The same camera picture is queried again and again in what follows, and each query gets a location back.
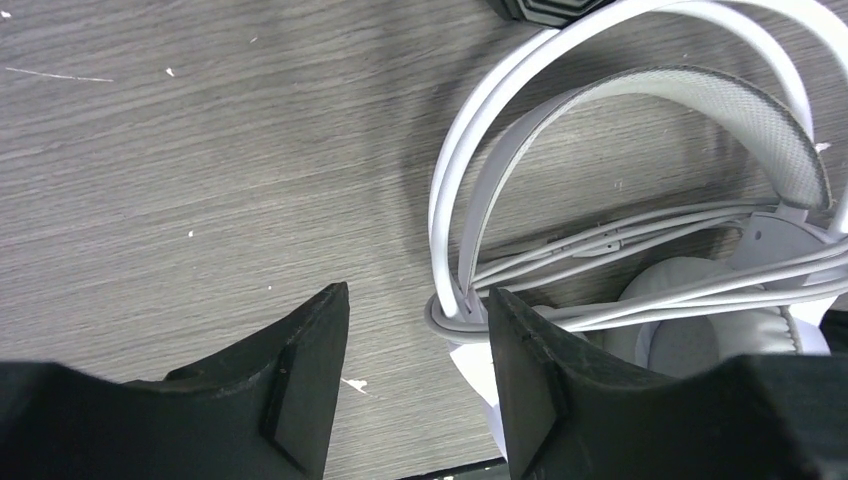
gray wood grain surface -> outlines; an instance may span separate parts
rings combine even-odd
[[[846,2],[825,3],[848,18]],[[534,28],[504,24],[482,0],[0,8],[12,15],[0,21],[3,358],[156,379],[346,280],[344,377],[367,381],[368,395],[341,385],[327,477],[391,479],[497,455],[479,400],[421,321],[432,294],[426,205],[464,97]],[[797,60],[841,194],[844,80],[801,28],[746,11]],[[780,93],[732,36],[651,15],[543,72],[496,130],[569,87],[658,63],[712,66]],[[700,116],[643,98],[599,103],[544,133],[498,204],[487,244],[768,191],[738,144]],[[646,263],[675,249],[719,254],[715,240],[540,295],[614,298]]]

headphone earcup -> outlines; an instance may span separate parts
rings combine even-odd
[[[620,298],[627,300],[732,272],[718,261],[672,258],[642,272]],[[761,287],[739,293],[757,290]],[[635,365],[686,377],[736,355],[804,353],[801,337],[820,336],[821,332],[801,330],[799,333],[796,322],[784,317],[780,309],[760,308],[611,329],[604,332],[603,347]]]

black object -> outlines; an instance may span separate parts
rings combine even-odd
[[[0,364],[0,478],[321,478],[348,332],[347,285],[164,381]]]
[[[616,0],[486,0],[506,20],[565,28]]]
[[[509,468],[500,457],[401,480],[509,480]]]
[[[833,355],[848,355],[848,312],[829,310],[822,319],[821,331]]]
[[[672,379],[499,289],[489,331],[513,479],[848,478],[848,358],[744,356]]]

